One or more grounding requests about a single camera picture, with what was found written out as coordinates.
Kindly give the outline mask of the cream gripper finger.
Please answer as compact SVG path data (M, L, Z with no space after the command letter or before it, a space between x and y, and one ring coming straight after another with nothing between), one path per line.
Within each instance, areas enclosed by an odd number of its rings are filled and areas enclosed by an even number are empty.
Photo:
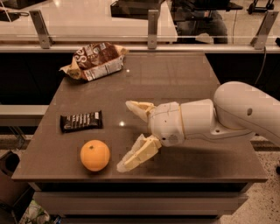
M116 169L119 172L129 172L154 157L161 147L162 144L155 136L145 137L141 134L131 150L117 164Z
M125 104L132 113L146 123L148 122L150 111L155 108L155 105L151 102L126 101Z

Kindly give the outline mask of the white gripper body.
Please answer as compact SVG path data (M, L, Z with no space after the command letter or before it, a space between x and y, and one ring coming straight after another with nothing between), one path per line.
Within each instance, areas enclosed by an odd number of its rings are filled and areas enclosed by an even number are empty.
M165 147L185 141L180 105L175 101L156 106L150 112L148 125L151 134Z

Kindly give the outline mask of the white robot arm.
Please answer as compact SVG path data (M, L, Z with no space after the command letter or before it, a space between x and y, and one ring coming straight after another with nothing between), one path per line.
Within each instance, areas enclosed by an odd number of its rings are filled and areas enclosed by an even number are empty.
M165 146L189 139L228 142L261 135L280 145L280 102L249 84L230 81L220 85L213 99L186 103L127 101L127 108L148 124L150 136L139 136L117 164L119 172L129 172Z

